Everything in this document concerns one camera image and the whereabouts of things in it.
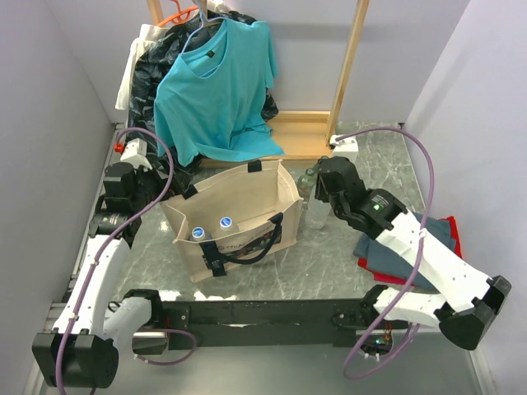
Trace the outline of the Chang soda bottle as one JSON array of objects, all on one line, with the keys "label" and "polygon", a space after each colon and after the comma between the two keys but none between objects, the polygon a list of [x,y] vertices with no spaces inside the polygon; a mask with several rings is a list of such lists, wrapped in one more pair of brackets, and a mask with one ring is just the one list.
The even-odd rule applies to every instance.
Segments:
[{"label": "Chang soda bottle", "polygon": [[317,174],[314,168],[307,168],[305,173],[296,181],[299,196],[303,199],[310,197],[311,191],[316,184]]}]

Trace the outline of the cream canvas tote bag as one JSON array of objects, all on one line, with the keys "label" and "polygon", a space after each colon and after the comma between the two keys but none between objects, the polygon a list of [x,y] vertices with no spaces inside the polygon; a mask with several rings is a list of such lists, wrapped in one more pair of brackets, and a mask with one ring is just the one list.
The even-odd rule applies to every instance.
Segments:
[{"label": "cream canvas tote bag", "polygon": [[[190,185],[161,208],[190,280],[199,282],[223,277],[234,267],[258,263],[294,245],[302,203],[281,161],[253,160]],[[224,216],[239,226],[237,233],[220,233]],[[196,226],[209,232],[212,240],[189,241]]]}]

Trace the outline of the blue-cap water bottle front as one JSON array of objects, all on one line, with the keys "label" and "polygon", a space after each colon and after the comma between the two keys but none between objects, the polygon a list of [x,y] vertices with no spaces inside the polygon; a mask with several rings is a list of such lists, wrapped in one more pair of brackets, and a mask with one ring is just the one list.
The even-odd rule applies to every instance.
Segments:
[{"label": "blue-cap water bottle front", "polygon": [[239,226],[229,216],[224,216],[219,221],[219,230],[222,235],[232,235],[239,231]]}]

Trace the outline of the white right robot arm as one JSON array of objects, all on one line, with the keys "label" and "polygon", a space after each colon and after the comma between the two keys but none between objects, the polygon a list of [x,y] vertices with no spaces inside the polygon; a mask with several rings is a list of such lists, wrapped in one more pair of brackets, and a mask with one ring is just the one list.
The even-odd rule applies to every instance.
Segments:
[{"label": "white right robot arm", "polygon": [[345,157],[321,159],[315,196],[334,215],[385,246],[418,269],[434,294],[401,293],[374,286],[360,302],[365,325],[405,321],[439,328],[456,346],[473,351],[500,313],[511,283],[470,266],[421,227],[415,215],[392,193],[367,188],[356,166]]}]

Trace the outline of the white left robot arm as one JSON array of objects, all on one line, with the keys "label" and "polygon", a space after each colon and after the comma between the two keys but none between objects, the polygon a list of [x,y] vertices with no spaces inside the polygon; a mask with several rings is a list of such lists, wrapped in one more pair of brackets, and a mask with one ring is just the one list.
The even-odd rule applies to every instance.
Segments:
[{"label": "white left robot arm", "polygon": [[108,306],[121,265],[129,255],[142,216],[158,202],[184,191],[187,180],[168,167],[120,161],[105,168],[103,192],[88,226],[86,250],[75,285],[49,332],[35,335],[32,352],[44,381],[66,388],[108,388],[119,354],[141,331],[167,324],[157,290],[131,290]]}]

